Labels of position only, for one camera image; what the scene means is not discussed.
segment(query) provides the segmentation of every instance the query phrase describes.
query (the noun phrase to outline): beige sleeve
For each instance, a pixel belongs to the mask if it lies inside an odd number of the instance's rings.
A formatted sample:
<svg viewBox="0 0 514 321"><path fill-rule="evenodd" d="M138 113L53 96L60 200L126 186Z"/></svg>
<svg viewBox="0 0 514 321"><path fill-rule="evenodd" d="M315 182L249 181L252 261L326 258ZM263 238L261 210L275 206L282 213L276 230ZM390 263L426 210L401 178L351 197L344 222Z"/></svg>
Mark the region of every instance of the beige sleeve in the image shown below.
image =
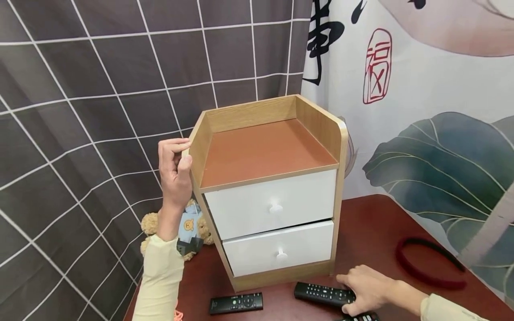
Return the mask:
<svg viewBox="0 0 514 321"><path fill-rule="evenodd" d="M171 321L177 306L178 284L182 280L184 259L177 241L164 242L150 237L143 263L143 279L132 321Z"/></svg>
<svg viewBox="0 0 514 321"><path fill-rule="evenodd" d="M487 321L463 307L432 294L421 302L421 321Z"/></svg>

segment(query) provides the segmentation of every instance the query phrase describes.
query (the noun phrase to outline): gray grid curtain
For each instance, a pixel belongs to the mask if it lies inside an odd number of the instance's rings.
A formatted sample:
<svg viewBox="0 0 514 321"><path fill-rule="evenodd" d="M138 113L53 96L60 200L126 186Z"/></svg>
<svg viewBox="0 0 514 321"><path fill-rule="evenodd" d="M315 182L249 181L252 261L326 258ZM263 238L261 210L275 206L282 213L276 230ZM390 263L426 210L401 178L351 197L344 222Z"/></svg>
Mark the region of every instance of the gray grid curtain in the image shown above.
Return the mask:
<svg viewBox="0 0 514 321"><path fill-rule="evenodd" d="M157 142L299 93L311 0L0 2L0 319L122 320Z"/></svg>

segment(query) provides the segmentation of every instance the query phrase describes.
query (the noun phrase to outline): black remote control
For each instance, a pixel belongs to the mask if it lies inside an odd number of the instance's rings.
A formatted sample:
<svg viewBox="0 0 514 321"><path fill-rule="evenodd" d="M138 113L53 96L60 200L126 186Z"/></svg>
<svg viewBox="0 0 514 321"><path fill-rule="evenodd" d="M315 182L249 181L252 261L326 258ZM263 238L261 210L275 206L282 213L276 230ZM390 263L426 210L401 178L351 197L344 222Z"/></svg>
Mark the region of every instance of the black remote control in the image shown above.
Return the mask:
<svg viewBox="0 0 514 321"><path fill-rule="evenodd" d="M262 309L262 292L259 292L212 298L209 314L246 312Z"/></svg>
<svg viewBox="0 0 514 321"><path fill-rule="evenodd" d="M355 301L352 290L341 290L316 284L298 282L295 286L295 298L342 307Z"/></svg>
<svg viewBox="0 0 514 321"><path fill-rule="evenodd" d="M339 319L337 321L380 321L378 319L378 315L375 312L367 312L362 313L357 316L349 316L347 315L343 319Z"/></svg>

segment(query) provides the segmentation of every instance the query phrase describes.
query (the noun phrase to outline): white knob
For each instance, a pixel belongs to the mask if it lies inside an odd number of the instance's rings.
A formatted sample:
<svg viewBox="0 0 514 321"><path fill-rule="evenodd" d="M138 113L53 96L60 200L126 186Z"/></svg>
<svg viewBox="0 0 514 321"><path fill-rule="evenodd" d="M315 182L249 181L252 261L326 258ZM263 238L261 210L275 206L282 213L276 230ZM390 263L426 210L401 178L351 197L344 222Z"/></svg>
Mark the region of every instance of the white knob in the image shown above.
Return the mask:
<svg viewBox="0 0 514 321"><path fill-rule="evenodd" d="M279 253L277 254L277 259L278 260L283 260L283 259L286 259L287 258L287 254L284 253L284 251L282 251L282 249L279 249Z"/></svg>
<svg viewBox="0 0 514 321"><path fill-rule="evenodd" d="M278 204L273 204L270 208L269 208L269 212L271 214L277 214L277 213L280 213L282 211L282 206L278 205Z"/></svg>

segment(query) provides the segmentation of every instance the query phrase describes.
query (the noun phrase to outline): wooden bedside cabinet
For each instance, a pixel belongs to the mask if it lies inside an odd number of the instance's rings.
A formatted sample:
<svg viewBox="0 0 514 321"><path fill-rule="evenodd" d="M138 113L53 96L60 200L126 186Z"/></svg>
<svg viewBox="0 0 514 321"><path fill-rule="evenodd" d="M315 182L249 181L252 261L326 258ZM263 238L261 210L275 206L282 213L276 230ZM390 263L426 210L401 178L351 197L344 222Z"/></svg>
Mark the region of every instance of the wooden bedside cabinet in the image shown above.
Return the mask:
<svg viewBox="0 0 514 321"><path fill-rule="evenodd" d="M184 155L236 292L332 274L347 137L300 95L200 115Z"/></svg>

